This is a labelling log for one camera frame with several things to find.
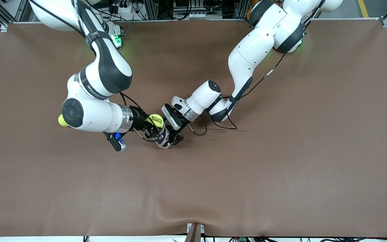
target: brown mat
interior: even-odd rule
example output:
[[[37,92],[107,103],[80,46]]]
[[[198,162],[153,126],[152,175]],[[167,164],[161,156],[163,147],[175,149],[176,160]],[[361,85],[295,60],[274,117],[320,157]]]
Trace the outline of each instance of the brown mat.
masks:
[[[134,23],[126,92],[148,112],[227,67],[244,22]],[[255,71],[259,80],[280,54]],[[66,81],[94,59],[82,37],[41,24],[0,34],[0,236],[387,236],[387,29],[314,21],[304,43],[232,113],[169,150],[60,127]],[[121,98],[112,98],[121,103]],[[201,122],[195,126],[202,132]]]

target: yellow floor line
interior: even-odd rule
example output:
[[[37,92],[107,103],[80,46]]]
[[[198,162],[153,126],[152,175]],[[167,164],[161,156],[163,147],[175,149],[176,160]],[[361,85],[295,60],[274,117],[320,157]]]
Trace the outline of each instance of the yellow floor line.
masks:
[[[359,3],[359,7],[361,8],[362,16],[364,18],[369,18],[370,16],[368,16],[368,12],[367,12],[367,8],[365,7],[364,0],[358,0],[358,3]]]

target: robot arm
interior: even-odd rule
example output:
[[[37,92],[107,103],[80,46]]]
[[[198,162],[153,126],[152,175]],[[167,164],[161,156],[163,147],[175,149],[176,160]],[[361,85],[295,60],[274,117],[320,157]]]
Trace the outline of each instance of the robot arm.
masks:
[[[203,103],[201,108],[195,109],[197,116],[206,111],[214,122],[225,121],[252,84],[253,71],[270,50],[274,47],[280,53],[294,51],[301,44],[304,34],[301,20],[319,7],[321,11],[331,12],[340,6],[341,2],[342,0],[286,0],[283,9],[271,0],[257,3],[250,14],[250,26],[254,26],[254,29],[235,46],[228,58],[229,70],[234,81],[231,96],[225,100],[220,95],[217,84],[217,88],[207,88],[206,83],[210,82],[207,81],[187,100],[174,97],[172,100],[174,108],[168,104],[162,107],[169,123],[167,125],[169,130],[176,132],[184,127],[180,124],[193,121],[190,115],[184,112],[192,109],[191,103]]]
[[[130,86],[132,70],[89,6],[70,0],[30,3],[45,25],[62,31],[77,29],[96,56],[67,82],[68,96],[62,106],[65,122],[77,130],[104,132],[118,151],[126,148],[119,138],[129,130],[149,130],[149,137],[156,133],[156,126],[146,122],[147,115],[141,109],[109,101],[109,97]]]

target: yellow tennis ball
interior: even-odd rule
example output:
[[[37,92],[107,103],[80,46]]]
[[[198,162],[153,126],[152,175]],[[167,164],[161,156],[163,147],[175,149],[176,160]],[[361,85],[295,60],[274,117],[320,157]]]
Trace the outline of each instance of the yellow tennis ball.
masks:
[[[58,117],[58,122],[59,122],[59,124],[61,125],[61,126],[64,126],[64,127],[69,127],[69,125],[65,122],[65,120],[63,119],[63,116],[62,115],[60,115],[59,117]]]
[[[152,122],[150,121],[152,120],[153,124],[155,124],[158,129],[164,127],[164,120],[161,117],[161,115],[155,113],[155,114],[149,115],[149,118],[146,118],[146,121],[152,124]]]

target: black cable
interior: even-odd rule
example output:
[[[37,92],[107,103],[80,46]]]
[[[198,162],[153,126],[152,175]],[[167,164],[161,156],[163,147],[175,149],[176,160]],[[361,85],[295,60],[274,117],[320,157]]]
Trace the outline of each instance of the black cable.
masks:
[[[197,133],[197,132],[192,130],[192,133],[194,133],[195,135],[198,135],[198,136],[203,136],[207,133],[207,124],[204,122],[203,115],[200,115],[200,117],[201,117],[201,120],[203,121],[204,126],[206,127],[206,131],[204,133]]]
[[[171,18],[171,19],[174,19],[174,15],[169,13],[170,9],[173,8],[173,6],[169,5],[171,1],[172,0],[167,0],[166,10],[167,10],[168,17]]]
[[[187,1],[186,13],[184,14],[183,18],[179,19],[179,21],[187,18],[189,16],[190,12],[192,11],[192,2],[190,0],[186,0],[186,1]]]
[[[130,98],[128,95],[124,94],[123,92],[120,92],[119,94],[120,94],[122,97],[125,96],[127,99],[129,99],[131,102],[133,102],[139,109],[141,109],[141,111],[144,112],[144,114],[147,116],[146,119],[149,119],[150,122],[153,124],[153,126],[155,126],[155,129],[156,129],[157,131],[159,131],[158,127],[157,127],[156,124],[153,122],[153,120],[149,117],[149,115],[146,113],[146,111],[144,111],[144,109],[143,109],[140,105],[138,105],[137,102],[135,102],[132,98]],[[145,140],[145,141],[147,141],[147,142],[155,142],[155,140],[146,139],[146,138],[144,138],[144,137],[142,137],[141,139],[143,139],[143,140]]]
[[[131,0],[131,4],[132,6],[134,6],[134,2],[135,4],[137,5],[137,10],[135,11],[137,13],[137,15],[142,19],[142,20],[146,20],[146,17],[144,17],[143,13],[141,12],[140,10],[140,7],[138,6],[138,2],[137,0]]]
[[[287,54],[287,53],[285,53],[285,54],[282,55],[282,57],[281,57],[280,60],[277,62],[277,64],[276,64],[269,72],[267,72],[267,74],[264,75],[264,76],[262,77],[262,79],[259,80],[258,83],[255,84],[255,86],[252,87],[252,89],[250,89],[246,94],[242,95],[240,98],[236,99],[236,101],[239,101],[241,98],[244,98],[245,96],[249,95],[249,94],[253,91],[253,89],[255,89],[255,87],[257,87],[257,86],[261,83],[261,81],[263,81],[267,76],[269,76],[269,75],[275,70],[276,67],[278,67],[278,65],[279,65],[280,62],[283,60],[283,57],[284,57],[286,54]]]
[[[207,9],[208,11],[217,11],[217,10],[220,10],[220,9],[222,9],[222,6],[223,6],[223,1],[221,2],[221,5],[219,5],[217,8],[213,8],[212,7],[212,5],[211,5],[211,3],[210,3],[210,6],[207,6],[206,5],[206,2],[210,2],[209,0],[204,0],[203,1],[203,7],[205,8],[205,9]]]
[[[242,19],[242,20],[246,21],[247,23],[250,23],[250,21],[245,17],[236,17],[235,19],[237,19],[237,18]]]
[[[131,26],[132,20],[129,21],[128,27],[126,27],[126,31],[123,33],[123,36],[124,36],[124,37],[126,36],[126,34],[128,34],[129,26]]]
[[[310,20],[310,21],[307,23],[307,25],[305,26],[304,31],[307,29],[307,27],[309,26],[309,24],[310,24],[311,21],[313,20],[313,17],[314,17],[314,15],[316,14],[316,11],[324,4],[324,2],[325,2],[325,0],[321,0],[321,2],[319,3],[318,7],[317,7],[316,9],[313,10],[313,12],[312,12],[310,18],[308,18],[307,20],[304,21],[303,25],[305,25],[305,23],[307,23],[307,21]]]
[[[218,125],[212,118],[212,116],[210,115],[210,119],[212,120],[212,122],[219,128],[223,128],[223,129],[228,129],[228,130],[236,130],[238,129],[238,127],[232,122],[232,120],[229,118],[229,115],[228,115],[228,111],[226,112],[226,116],[228,117],[228,120],[230,121],[230,123],[234,126],[233,128],[231,127],[224,127],[224,126],[220,126]]]
[[[126,106],[126,99],[125,99],[125,96],[124,95],[121,95],[122,96],[122,99],[123,99],[123,104]]]
[[[85,38],[85,35],[84,33],[82,33],[79,29],[77,29],[76,27],[72,26],[70,23],[66,22],[65,20],[59,18],[58,16],[54,15],[52,12],[48,11],[47,9],[43,8],[43,6],[41,6],[40,4],[36,3],[34,0],[31,0],[30,1],[31,3],[35,4],[35,6],[39,7],[41,10],[43,10],[44,12],[47,12],[48,14],[50,14],[52,17],[56,18],[57,20],[61,21],[62,23],[70,26],[72,29],[74,29],[75,31],[77,31],[77,33],[81,34],[83,36],[83,38]]]
[[[95,7],[93,6],[93,4],[91,4],[88,0],[86,0],[86,2],[87,2],[93,9],[95,9],[96,11],[98,11],[98,12],[100,12],[100,13],[106,14],[106,15],[108,15],[108,16],[110,16],[110,17],[119,18],[120,20],[123,20],[123,21],[127,21],[127,20],[125,20],[125,19],[122,18],[122,17],[116,16],[116,15],[113,15],[113,14],[110,14],[110,13],[106,13],[106,12],[104,12],[104,11],[101,11],[101,10],[95,8]]]
[[[85,31],[83,29],[83,25],[82,25],[82,22],[81,22],[81,14],[80,14],[80,11],[79,11],[79,8],[78,8],[78,5],[77,5],[77,0],[74,0],[73,2],[74,4],[74,9],[76,11],[76,15],[77,15],[77,23],[79,24],[79,27],[80,27],[80,31],[84,34]]]

